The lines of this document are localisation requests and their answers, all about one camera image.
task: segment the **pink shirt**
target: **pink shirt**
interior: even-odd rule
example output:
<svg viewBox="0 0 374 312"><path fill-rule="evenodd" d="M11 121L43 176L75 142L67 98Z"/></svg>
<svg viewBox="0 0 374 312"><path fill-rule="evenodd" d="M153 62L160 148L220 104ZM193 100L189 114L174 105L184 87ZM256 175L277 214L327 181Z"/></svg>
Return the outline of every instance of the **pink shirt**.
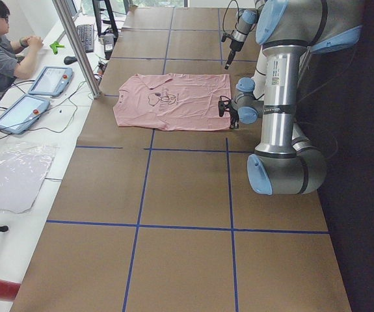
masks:
<svg viewBox="0 0 374 312"><path fill-rule="evenodd" d="M120 127L229 129L230 116L219 117L220 96L231 97L228 75L136 74L120 87L113 111Z"/></svg>

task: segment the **blue and white device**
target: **blue and white device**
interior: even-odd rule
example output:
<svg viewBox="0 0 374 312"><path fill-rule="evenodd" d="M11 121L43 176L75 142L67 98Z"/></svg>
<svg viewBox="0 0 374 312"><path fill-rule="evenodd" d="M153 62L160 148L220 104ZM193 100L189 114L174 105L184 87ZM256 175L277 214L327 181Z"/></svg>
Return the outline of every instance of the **blue and white device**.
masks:
<svg viewBox="0 0 374 312"><path fill-rule="evenodd" d="M45 66L28 93L36 96L59 96L71 81L70 67Z"/></svg>
<svg viewBox="0 0 374 312"><path fill-rule="evenodd" d="M18 135L37 121L48 107L48 99L24 94L0 115L0 130Z"/></svg>

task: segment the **display screen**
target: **display screen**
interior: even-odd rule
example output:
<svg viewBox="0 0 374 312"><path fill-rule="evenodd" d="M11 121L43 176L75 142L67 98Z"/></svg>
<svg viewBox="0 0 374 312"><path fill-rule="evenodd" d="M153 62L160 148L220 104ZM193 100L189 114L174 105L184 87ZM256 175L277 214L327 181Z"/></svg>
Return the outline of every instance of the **display screen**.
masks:
<svg viewBox="0 0 374 312"><path fill-rule="evenodd" d="M64 68L47 68L33 88L33 92L53 93L65 73Z"/></svg>
<svg viewBox="0 0 374 312"><path fill-rule="evenodd" d="M0 129L16 130L25 122L28 122L33 116L33 110L43 104L44 101L33 97L25 96L20 102L17 102L6 114L0 119Z"/></svg>

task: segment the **black mouse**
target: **black mouse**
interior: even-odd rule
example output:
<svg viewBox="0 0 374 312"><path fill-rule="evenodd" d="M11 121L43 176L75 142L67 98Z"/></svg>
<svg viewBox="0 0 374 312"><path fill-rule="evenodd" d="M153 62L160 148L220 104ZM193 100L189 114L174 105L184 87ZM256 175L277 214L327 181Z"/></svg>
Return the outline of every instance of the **black mouse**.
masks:
<svg viewBox="0 0 374 312"><path fill-rule="evenodd" d="M64 58L64 64L65 65L70 65L74 62L77 62L77 58L76 57L65 57Z"/></svg>

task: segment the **green clip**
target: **green clip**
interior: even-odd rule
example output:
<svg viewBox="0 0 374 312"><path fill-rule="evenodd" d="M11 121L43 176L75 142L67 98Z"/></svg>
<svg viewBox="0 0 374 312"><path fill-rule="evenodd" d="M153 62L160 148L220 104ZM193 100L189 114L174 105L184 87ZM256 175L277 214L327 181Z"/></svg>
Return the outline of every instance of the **green clip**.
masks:
<svg viewBox="0 0 374 312"><path fill-rule="evenodd" d="M49 46L52 49L52 52L54 52L54 54L58 54L58 48L59 47L65 47L65 45L60 45L57 41L54 41Z"/></svg>

